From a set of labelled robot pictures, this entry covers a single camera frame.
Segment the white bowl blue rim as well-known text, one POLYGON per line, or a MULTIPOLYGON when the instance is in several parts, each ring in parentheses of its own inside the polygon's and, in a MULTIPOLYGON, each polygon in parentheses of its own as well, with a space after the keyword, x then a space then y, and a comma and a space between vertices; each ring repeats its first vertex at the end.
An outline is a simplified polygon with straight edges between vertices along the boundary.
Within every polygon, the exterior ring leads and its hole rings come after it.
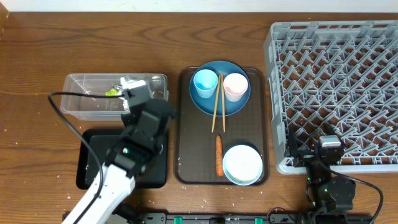
POLYGON ((235 145, 224 155, 223 170, 232 183, 251 185, 260 178, 263 171, 261 155, 251 146, 235 145))

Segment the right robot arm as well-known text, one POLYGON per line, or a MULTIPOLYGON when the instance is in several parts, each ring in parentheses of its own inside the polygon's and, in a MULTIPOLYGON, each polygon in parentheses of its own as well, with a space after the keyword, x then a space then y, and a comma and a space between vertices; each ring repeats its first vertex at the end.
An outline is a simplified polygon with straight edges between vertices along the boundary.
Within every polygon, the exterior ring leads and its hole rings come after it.
POLYGON ((295 223, 348 223, 347 211, 353 209, 356 184, 340 175, 332 175, 331 165, 342 157, 346 144, 327 127, 311 149, 300 149, 292 128, 284 156, 293 159, 294 167, 307 171, 306 194, 314 209, 294 218, 295 223))

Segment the orange carrot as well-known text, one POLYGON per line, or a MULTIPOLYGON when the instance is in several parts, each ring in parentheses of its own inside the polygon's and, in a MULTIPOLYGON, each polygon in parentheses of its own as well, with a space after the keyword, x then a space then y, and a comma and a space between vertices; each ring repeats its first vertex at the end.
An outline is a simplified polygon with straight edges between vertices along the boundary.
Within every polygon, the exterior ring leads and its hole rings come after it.
POLYGON ((224 176, 224 171, 223 171, 223 145, 222 145, 221 136, 219 134, 216 136, 215 164, 216 164, 217 176, 218 177, 224 176))

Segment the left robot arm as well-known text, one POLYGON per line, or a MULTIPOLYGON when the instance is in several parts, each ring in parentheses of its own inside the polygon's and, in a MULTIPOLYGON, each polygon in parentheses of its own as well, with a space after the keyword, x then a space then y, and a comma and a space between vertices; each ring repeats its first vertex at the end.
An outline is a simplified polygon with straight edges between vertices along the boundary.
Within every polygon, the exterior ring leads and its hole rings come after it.
POLYGON ((146 84, 123 90, 121 97, 130 110, 121 116, 125 129, 64 223, 105 223, 166 147, 170 122, 177 117, 173 105, 152 98, 146 84))

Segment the green orange snack wrapper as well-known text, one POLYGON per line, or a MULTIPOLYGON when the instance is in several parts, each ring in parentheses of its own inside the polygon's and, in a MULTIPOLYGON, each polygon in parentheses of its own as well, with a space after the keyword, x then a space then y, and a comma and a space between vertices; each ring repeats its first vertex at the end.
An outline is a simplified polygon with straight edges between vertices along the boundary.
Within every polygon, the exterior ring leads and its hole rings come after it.
POLYGON ((105 95, 108 96, 108 97, 110 97, 110 96, 118 96, 118 97, 121 97, 121 96, 123 95, 123 94, 122 94, 122 91, 123 91, 122 86, 117 86, 117 85, 115 85, 115 86, 113 86, 110 90, 108 90, 108 91, 105 93, 105 95))

